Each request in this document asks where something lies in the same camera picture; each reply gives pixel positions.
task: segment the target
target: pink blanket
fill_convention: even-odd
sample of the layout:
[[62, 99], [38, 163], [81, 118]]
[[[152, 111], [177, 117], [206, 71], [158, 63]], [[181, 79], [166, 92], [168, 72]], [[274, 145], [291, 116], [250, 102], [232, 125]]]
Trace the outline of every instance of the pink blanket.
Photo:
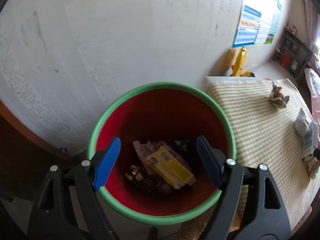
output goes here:
[[320, 124], [320, 95], [317, 92], [317, 89], [316, 89], [317, 84], [314, 84], [314, 79], [312, 78], [311, 72], [317, 75], [317, 73], [311, 68], [305, 68], [304, 70], [308, 87], [310, 90], [310, 94], [311, 94], [312, 118], [316, 123]]

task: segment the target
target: floor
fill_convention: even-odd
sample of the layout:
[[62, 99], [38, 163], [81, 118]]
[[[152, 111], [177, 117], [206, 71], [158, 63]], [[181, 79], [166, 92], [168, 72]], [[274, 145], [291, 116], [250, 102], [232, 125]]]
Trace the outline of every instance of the floor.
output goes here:
[[298, 87], [298, 83], [295, 78], [278, 62], [273, 60], [268, 61], [262, 66], [254, 67], [250, 69], [250, 71], [254, 72], [261, 78], [271, 78], [272, 80], [288, 78], [296, 87]]
[[[251, 69], [251, 71], [261, 78], [271, 78], [273, 80], [288, 78], [296, 87], [298, 87], [295, 78], [277, 62], [269, 61], [262, 66]], [[79, 227], [83, 230], [88, 231], [81, 213], [80, 205], [77, 201], [76, 192], [73, 188], [71, 188], [70, 191]], [[1, 199], [1, 202], [5, 206], [7, 212], [11, 215], [12, 219], [20, 227], [20, 229], [24, 233], [27, 233], [28, 221], [32, 209], [32, 202], [18, 198], [14, 198], [12, 203], [3, 199]], [[112, 226], [114, 227], [121, 240], [147, 239], [150, 226], [126, 219], [118, 213], [114, 212], [102, 200], [100, 202]], [[180, 226], [181, 225], [178, 224], [173, 226], [158, 227], [159, 239], [176, 239], [177, 235], [175, 233], [180, 229]]]

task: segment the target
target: trash bin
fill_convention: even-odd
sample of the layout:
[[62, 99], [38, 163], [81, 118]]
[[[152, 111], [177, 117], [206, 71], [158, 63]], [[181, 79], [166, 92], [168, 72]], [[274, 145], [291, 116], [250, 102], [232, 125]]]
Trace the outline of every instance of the trash bin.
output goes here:
[[139, 140], [191, 142], [204, 135], [212, 147], [236, 158], [230, 123], [219, 105], [198, 89], [173, 82], [151, 83], [117, 99], [98, 120], [89, 142], [88, 158], [105, 149], [113, 136], [121, 151], [108, 181], [100, 188], [104, 201], [119, 214], [149, 225], [172, 225], [190, 220], [216, 203], [220, 191], [213, 186], [195, 152], [189, 163], [197, 182], [166, 195], [141, 192], [126, 177], [131, 165], [141, 166], [132, 142]]

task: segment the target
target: white wall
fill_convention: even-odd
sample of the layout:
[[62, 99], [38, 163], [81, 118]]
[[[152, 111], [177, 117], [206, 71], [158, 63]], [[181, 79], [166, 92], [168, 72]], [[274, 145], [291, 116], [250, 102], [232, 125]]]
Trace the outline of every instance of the white wall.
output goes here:
[[[283, 6], [279, 30], [287, 22]], [[242, 0], [9, 0], [0, 14], [0, 99], [29, 129], [70, 154], [98, 117], [149, 82], [200, 87], [226, 72]], [[246, 67], [270, 58], [251, 46]]]
[[291, 0], [289, 21], [297, 27], [297, 37], [304, 43], [308, 43], [307, 22], [303, 0]]

